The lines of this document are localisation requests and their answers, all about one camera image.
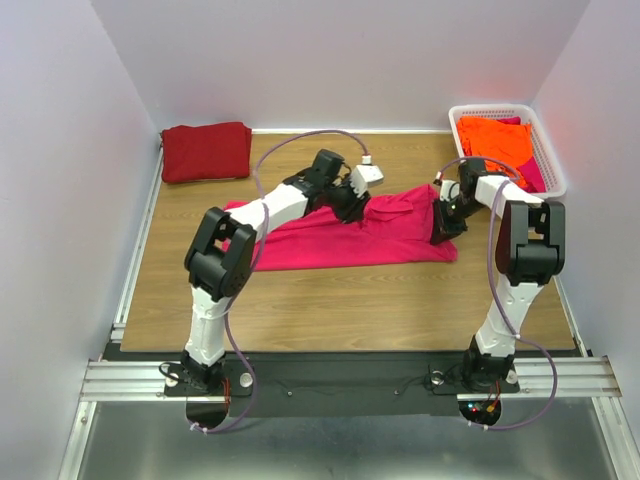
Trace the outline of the magenta t shirt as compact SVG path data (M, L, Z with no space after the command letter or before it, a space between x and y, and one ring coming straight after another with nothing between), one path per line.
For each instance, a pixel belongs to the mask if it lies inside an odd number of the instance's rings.
M259 271L375 266L457 260L450 241L431 243L433 202L429 185L373 197L360 222L342 224L328 207L270 233Z

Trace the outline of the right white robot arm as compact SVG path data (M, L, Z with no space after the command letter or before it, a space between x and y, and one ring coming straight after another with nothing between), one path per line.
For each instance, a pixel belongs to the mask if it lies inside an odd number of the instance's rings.
M466 220L490 209L487 276L492 304L464 353L461 376L469 386L515 381L515 347L535 298L565 264L565 207L520 188L505 173L490 172L483 157L456 159L458 178L434 179L431 243L467 231Z

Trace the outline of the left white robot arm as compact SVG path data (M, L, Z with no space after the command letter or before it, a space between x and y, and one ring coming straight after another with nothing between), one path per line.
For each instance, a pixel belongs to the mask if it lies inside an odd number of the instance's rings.
M189 338L181 354L186 381L203 392L223 384L225 319L248 282L269 233L322 207L343 223L363 219L369 189L384 180L365 155L341 175L344 158L321 149L312 165L243 206L209 209L185 256L192 293Z

